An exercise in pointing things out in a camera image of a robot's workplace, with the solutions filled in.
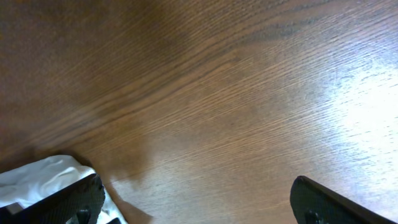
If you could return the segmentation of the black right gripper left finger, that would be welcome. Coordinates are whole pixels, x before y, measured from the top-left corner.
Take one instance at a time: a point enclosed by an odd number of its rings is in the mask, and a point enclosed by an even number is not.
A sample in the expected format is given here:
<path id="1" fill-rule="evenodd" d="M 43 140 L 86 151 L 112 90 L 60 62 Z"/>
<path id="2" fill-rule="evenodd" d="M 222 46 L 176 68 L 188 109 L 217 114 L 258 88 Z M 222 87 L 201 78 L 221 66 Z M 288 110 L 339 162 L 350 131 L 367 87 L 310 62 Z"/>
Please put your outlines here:
<path id="1" fill-rule="evenodd" d="M 18 203 L 2 207 L 1 223 L 96 224 L 104 200 L 100 176 L 91 174 L 27 208 Z"/>

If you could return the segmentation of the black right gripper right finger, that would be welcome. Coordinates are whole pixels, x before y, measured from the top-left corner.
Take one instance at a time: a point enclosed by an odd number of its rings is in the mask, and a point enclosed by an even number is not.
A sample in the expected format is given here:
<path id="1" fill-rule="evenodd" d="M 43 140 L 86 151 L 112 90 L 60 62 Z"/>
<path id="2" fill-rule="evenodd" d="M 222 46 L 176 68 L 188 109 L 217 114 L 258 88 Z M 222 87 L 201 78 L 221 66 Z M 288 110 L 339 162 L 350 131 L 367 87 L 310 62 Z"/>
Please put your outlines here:
<path id="1" fill-rule="evenodd" d="M 290 205 L 298 224 L 396 224 L 304 175 L 292 184 Z"/>

